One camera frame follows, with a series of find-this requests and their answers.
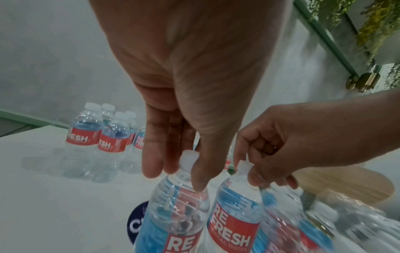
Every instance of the blue sticker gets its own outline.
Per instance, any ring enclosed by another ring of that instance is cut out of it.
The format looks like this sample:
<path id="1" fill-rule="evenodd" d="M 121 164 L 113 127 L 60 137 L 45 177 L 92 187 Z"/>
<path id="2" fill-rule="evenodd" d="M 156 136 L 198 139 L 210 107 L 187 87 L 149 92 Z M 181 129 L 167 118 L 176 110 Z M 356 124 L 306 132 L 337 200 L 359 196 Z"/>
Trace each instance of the blue sticker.
<path id="1" fill-rule="evenodd" d="M 148 204 L 149 202 L 146 201 L 138 205 L 128 218 L 126 231 L 128 232 L 128 237 L 132 244 L 135 244 L 135 240 L 139 234 L 140 227 L 142 226 Z"/>

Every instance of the wooden surface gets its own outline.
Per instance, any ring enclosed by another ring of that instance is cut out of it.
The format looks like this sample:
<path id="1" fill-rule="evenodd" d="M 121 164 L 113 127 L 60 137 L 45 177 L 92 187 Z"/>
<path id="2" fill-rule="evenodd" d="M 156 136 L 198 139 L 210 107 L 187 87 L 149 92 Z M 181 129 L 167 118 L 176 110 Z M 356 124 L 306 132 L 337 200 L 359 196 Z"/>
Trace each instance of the wooden surface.
<path id="1" fill-rule="evenodd" d="M 395 192 L 389 178 L 356 165 L 306 168 L 295 172 L 294 176 L 301 188 L 313 194 L 331 189 L 368 205 L 382 202 Z"/>

